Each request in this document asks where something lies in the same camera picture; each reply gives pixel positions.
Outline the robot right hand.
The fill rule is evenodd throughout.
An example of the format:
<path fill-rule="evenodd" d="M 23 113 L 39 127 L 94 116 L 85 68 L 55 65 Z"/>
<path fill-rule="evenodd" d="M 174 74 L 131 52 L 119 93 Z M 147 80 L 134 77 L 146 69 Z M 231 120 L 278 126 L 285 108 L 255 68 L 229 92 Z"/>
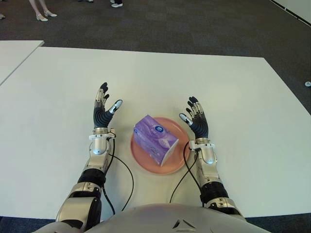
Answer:
<path fill-rule="evenodd" d="M 200 102 L 195 97 L 189 97 L 187 103 L 190 108 L 186 108 L 186 111 L 190 117 L 183 113 L 180 113 L 179 117 L 191 128 L 196 139 L 208 138 L 208 123 Z"/>

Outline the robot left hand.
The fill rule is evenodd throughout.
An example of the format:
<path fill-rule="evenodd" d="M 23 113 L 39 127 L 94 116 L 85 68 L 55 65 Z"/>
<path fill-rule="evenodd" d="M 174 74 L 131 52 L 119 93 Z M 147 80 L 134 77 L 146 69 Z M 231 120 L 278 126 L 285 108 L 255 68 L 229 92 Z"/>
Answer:
<path fill-rule="evenodd" d="M 113 115 L 121 107 L 123 101 L 117 100 L 108 110 L 105 109 L 105 103 L 109 98 L 107 94 L 108 86 L 107 82 L 103 83 L 95 97 L 94 111 L 93 111 L 93 122 L 94 128 L 107 128 Z"/>

